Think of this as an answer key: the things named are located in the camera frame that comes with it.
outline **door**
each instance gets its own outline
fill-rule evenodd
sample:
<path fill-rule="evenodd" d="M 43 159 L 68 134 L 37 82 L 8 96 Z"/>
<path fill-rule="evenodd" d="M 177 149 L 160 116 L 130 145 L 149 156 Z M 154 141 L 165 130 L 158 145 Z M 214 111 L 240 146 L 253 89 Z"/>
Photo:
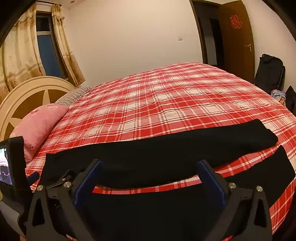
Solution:
<path fill-rule="evenodd" d="M 223 38 L 225 70 L 251 83 L 255 76 L 255 52 L 251 24 L 242 1 L 218 8 Z"/>

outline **red chinese character decoration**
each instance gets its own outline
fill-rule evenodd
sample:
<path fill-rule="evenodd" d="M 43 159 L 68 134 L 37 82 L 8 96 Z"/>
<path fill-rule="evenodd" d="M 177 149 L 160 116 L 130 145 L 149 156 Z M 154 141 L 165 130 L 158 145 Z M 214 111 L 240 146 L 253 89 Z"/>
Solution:
<path fill-rule="evenodd" d="M 231 16 L 231 26 L 233 26 L 233 28 L 240 28 L 242 22 L 239 21 L 239 17 L 234 15 Z"/>

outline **striped pillow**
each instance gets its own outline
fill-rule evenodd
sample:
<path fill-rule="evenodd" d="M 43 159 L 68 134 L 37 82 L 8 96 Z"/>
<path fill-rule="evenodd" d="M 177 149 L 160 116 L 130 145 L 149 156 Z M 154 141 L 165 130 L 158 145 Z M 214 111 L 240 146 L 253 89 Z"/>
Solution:
<path fill-rule="evenodd" d="M 83 97 L 86 93 L 88 93 L 92 88 L 90 87 L 80 87 L 77 88 L 76 90 L 69 92 L 59 98 L 56 103 L 57 104 L 62 104 L 66 106 L 71 106 L 73 105 L 77 100 L 79 100 L 81 97 Z"/>

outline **red plaid bedspread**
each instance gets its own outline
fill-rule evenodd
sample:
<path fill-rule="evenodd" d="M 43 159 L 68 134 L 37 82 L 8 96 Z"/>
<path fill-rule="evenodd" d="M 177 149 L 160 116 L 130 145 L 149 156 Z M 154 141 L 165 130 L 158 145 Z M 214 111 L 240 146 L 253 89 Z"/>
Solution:
<path fill-rule="evenodd" d="M 283 145 L 296 170 L 296 118 L 251 83 L 218 68 L 174 64 L 99 85 L 78 100 L 53 129 L 27 175 L 41 173 L 46 153 L 101 142 L 135 140 L 180 131 L 226 126 L 259 119 L 277 135 L 273 148 L 245 155 L 217 170 L 224 177 L 247 170 Z M 200 183 L 198 176 L 136 190 L 95 188 L 102 194 L 165 191 Z M 292 202 L 294 180 L 270 208 L 273 232 Z"/>

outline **phone screen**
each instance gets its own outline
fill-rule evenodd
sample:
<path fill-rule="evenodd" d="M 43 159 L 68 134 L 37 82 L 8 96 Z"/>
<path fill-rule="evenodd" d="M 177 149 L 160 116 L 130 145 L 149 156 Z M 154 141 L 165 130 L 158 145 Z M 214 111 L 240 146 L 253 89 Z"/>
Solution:
<path fill-rule="evenodd" d="M 0 148 L 0 181 L 12 186 L 6 148 Z"/>

